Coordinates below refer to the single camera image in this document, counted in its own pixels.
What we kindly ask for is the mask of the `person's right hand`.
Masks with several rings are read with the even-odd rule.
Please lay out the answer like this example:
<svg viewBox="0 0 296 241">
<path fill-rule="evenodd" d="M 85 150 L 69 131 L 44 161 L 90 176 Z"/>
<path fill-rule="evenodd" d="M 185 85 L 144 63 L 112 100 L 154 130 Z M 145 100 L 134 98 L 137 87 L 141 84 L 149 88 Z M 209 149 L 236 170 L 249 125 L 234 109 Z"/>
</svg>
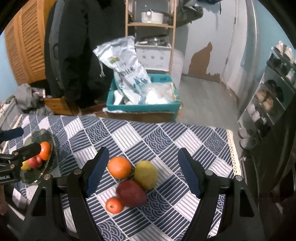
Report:
<svg viewBox="0 0 296 241">
<path fill-rule="evenodd" d="M 4 194 L 4 187 L 0 186 L 0 215 L 5 215 L 8 211 L 8 203 Z"/>
</svg>

